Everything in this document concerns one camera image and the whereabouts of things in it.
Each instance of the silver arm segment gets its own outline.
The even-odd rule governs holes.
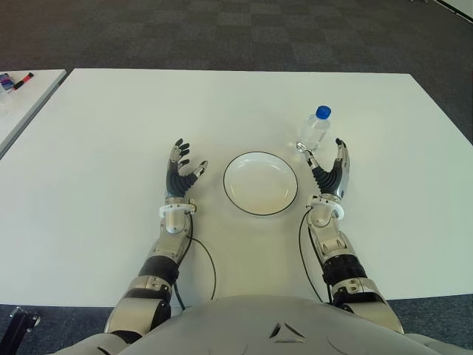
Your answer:
[[[310,239],[320,262],[323,278],[331,287],[333,304],[367,320],[404,333],[399,319],[376,284],[367,278],[348,237],[338,228],[343,218],[341,199],[348,183],[350,158],[346,144],[337,138],[338,157],[331,172],[320,167],[312,152],[304,152],[321,196],[307,204]]]

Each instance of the white desk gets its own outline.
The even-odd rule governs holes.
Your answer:
[[[320,162],[331,167],[335,136],[350,149],[341,228],[385,297],[473,292],[473,147],[410,75],[74,70],[0,160],[0,302],[114,305],[159,236],[181,136],[190,168],[209,161],[189,197],[217,295],[312,297],[297,230],[318,189],[293,142],[319,104],[333,110]],[[296,172],[298,195],[281,214],[246,214],[224,193],[227,163],[255,150]],[[178,284],[186,303],[208,299],[198,246]]]
[[[6,72],[15,83],[29,73],[28,71]],[[66,71],[63,69],[34,70],[33,74],[35,76],[30,81],[7,96],[7,114],[0,117],[0,158],[22,129],[33,119],[44,102],[54,93],[59,81],[66,75]]]

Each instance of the wire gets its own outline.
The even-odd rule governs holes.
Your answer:
[[[177,283],[174,283],[174,293],[176,294],[177,301],[180,305],[180,309],[184,311],[186,306],[184,305],[183,299],[180,297],[179,289],[177,289]]]
[[[194,242],[199,243],[205,250],[205,252],[208,255],[208,258],[212,264],[212,270],[214,271],[214,290],[212,291],[212,295],[210,297],[210,301],[214,300],[215,297],[215,290],[217,289],[217,271],[215,270],[215,264],[214,264],[214,259],[212,259],[212,256],[210,255],[210,252],[208,249],[204,246],[204,243],[202,243],[200,240],[194,238]]]
[[[192,240],[194,239],[194,220],[192,219],[192,214],[189,213],[189,217],[191,218],[191,236],[189,238],[189,243],[184,251],[184,254],[180,258],[179,262],[177,263],[177,266],[180,266],[181,262],[184,260],[184,257],[186,257],[187,252],[191,248]]]
[[[187,245],[187,247],[186,247],[186,249],[183,253],[183,256],[180,258],[179,263],[177,264],[177,266],[180,266],[180,264],[184,260],[184,257],[187,255],[187,252],[191,248],[191,244],[192,244],[193,241],[198,243],[200,246],[202,246],[205,253],[208,255],[208,258],[209,258],[209,260],[212,264],[212,270],[214,272],[214,289],[212,290],[212,295],[211,295],[211,298],[210,298],[210,301],[212,301],[215,298],[215,291],[217,289],[217,270],[215,269],[214,259],[212,258],[212,256],[211,256],[210,252],[208,251],[208,249],[205,247],[204,243],[202,243],[200,240],[194,238],[194,221],[192,220],[192,215],[191,214],[189,215],[189,217],[191,218],[191,235],[188,237],[189,238],[189,243],[188,243],[188,245]],[[177,283],[174,283],[173,287],[174,287],[174,292],[176,293],[176,298],[177,298],[177,301],[179,303],[179,306],[184,311],[186,309],[186,306],[184,305],[183,299],[180,296],[179,289],[177,288]]]
[[[320,302],[323,302],[322,298],[320,297],[319,293],[316,290],[316,287],[313,285],[312,280],[310,279],[309,272],[307,271],[307,266],[305,265],[304,255],[302,254],[302,245],[301,245],[302,225],[304,224],[305,217],[309,214],[310,211],[311,210],[305,212],[304,216],[302,217],[301,224],[299,226],[299,253],[301,255],[302,265],[304,266],[305,276],[307,276],[307,279],[309,280],[309,284],[310,286],[312,286],[312,289],[316,293],[317,298],[319,298]]]
[[[322,265],[322,260],[320,260],[319,254],[317,253],[316,244],[314,243],[313,238],[312,238],[312,232],[310,231],[310,228],[307,228],[307,230],[309,231],[309,239],[310,239],[310,244],[312,244],[313,252],[317,256],[317,260],[319,261],[319,265],[320,265],[321,269],[323,270],[324,268],[323,268],[323,265]],[[328,302],[331,305],[332,304],[332,294],[330,293],[330,285],[329,284],[327,284],[327,295],[328,295]]]

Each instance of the gray carpet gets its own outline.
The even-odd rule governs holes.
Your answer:
[[[473,25],[435,2],[15,0],[2,14],[2,69],[408,72],[473,142]],[[407,331],[473,348],[472,295],[391,304]],[[0,334],[11,308],[0,306]],[[110,312],[36,309],[43,322],[20,354],[77,342]]]
[[[473,349],[473,295],[389,302],[407,333],[418,333]],[[24,307],[41,323],[24,338],[18,355],[42,355],[103,331],[111,308]],[[0,305],[0,334],[13,306]]]

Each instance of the marker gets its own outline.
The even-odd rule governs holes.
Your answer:
[[[33,74],[32,72],[29,72],[27,76],[25,76],[25,77],[22,78],[18,83],[16,83],[15,85],[13,85],[13,89],[14,89],[14,90],[19,89],[20,87],[23,86],[24,83],[26,83],[27,81],[29,81],[33,76],[34,76],[34,74]]]

